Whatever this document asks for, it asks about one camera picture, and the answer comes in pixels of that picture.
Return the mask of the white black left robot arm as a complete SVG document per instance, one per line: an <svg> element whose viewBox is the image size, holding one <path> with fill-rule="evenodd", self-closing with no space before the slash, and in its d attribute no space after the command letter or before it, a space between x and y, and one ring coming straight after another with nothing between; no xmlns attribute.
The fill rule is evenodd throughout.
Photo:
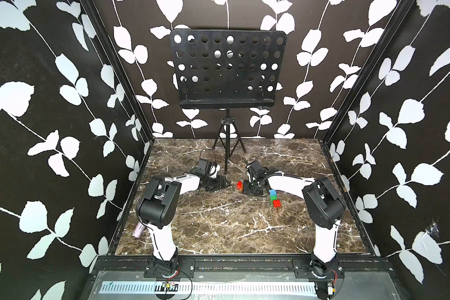
<svg viewBox="0 0 450 300"><path fill-rule="evenodd" d="M146 185L136 205L136 215L152 239L152 261L162 270L178 268L178 249L173 241L171 222L175 217L179 197L204 188L208 192L230 186L225 176L215 177L184 174L179 177L154 177Z"/></svg>

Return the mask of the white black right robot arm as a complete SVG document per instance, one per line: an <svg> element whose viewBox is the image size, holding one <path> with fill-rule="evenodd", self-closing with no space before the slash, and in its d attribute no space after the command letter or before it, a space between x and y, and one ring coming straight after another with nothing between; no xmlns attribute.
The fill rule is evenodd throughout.
<svg viewBox="0 0 450 300"><path fill-rule="evenodd" d="M317 278L326 278L336 262L336 244L341 217L346 210L344 198L326 176L305 178L268 169L258 161L246 163L248 178L241 192L262 196L264 191L282 191L304 200L315 224L315 244L309 269Z"/></svg>

